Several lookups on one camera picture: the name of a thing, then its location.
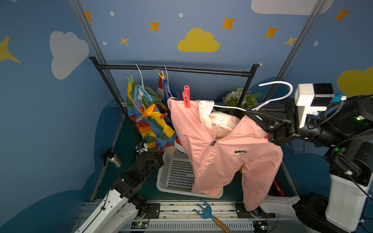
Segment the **white wire hanger pink jacket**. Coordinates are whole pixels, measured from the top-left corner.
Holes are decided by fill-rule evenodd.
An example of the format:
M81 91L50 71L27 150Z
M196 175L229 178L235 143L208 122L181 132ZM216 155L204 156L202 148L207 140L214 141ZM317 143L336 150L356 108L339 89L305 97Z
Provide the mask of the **white wire hanger pink jacket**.
M283 100L287 97L289 97L292 92L293 92L293 85L289 82L285 82L285 81L272 81L272 82L267 82L267 83L261 83L259 84L258 86L267 86L267 85L286 85L288 87L288 93L281 96L281 97L278 97L278 98L272 98L272 99L268 99L269 98L269 94L266 95L265 97L265 102L261 103L259 106L255 107L252 109L252 111L258 111L259 109L261 109L262 107L268 105L269 103L271 102L275 102L275 101L280 101L280 100ZM214 107L218 107L218 108L226 108L226 109L235 109L235 110L240 110L240 111L244 111L246 112L247 110L246 109L243 109L243 108L240 108L240 107L236 107L236 106L225 106L225 105L217 105L217 104L214 104L213 105Z

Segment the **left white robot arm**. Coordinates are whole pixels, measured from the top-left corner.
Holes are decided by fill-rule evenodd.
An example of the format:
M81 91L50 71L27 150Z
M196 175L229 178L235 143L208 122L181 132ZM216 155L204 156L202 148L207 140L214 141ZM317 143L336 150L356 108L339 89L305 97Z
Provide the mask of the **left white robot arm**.
M117 233L135 218L145 216L148 202L138 191L163 165L163 154L140 153L134 164L115 178L105 198L76 232Z

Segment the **red clothespin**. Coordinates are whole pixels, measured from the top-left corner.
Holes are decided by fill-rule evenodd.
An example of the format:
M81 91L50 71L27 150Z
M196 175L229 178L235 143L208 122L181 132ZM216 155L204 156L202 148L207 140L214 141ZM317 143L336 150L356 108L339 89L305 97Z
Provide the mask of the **red clothespin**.
M183 101L184 101L185 108L191 108L191 104L190 104L190 88L189 88L188 85L184 86Z

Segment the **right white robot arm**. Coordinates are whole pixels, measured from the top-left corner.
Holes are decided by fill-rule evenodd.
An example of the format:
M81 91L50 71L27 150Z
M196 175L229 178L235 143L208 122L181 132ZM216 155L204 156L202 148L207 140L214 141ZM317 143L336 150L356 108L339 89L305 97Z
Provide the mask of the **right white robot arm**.
M324 159L331 178L328 197L311 192L293 198L265 198L265 213L292 216L319 233L353 233L363 221L373 181L373 97L357 96L338 103L324 119L307 118L301 127L300 109L287 98L282 104L246 111L266 133L268 141L282 146L295 139L327 147Z

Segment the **pink kids jacket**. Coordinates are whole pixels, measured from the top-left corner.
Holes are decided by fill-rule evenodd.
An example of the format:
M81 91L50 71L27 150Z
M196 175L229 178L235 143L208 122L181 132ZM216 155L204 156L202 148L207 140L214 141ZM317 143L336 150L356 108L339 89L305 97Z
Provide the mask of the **pink kids jacket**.
M242 170L243 202L247 211L255 210L266 198L283 152L266 139L268 135L252 119L244 116L228 135L213 131L210 113L213 101L168 99L172 124L193 167L192 193L217 197L235 174Z

